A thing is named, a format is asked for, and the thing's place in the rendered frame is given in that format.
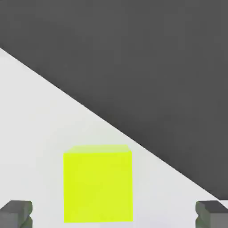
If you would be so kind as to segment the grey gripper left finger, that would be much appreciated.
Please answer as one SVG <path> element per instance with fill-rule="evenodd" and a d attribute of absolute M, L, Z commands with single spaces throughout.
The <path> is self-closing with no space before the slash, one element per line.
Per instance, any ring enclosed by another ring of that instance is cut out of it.
<path fill-rule="evenodd" d="M 33 228 L 31 201 L 10 200 L 0 209 L 0 228 Z"/>

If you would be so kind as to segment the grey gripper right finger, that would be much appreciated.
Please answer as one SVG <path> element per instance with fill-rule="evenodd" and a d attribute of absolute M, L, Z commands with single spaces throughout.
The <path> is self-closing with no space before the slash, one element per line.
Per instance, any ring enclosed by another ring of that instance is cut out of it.
<path fill-rule="evenodd" d="M 195 228 L 228 228 L 228 208 L 219 201 L 197 201 Z"/>

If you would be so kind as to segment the small yellow cube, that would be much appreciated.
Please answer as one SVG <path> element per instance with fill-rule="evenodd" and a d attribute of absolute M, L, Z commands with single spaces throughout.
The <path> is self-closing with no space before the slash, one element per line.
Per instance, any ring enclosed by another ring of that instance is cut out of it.
<path fill-rule="evenodd" d="M 132 153 L 127 145 L 75 146 L 63 155 L 64 222 L 133 220 Z"/>

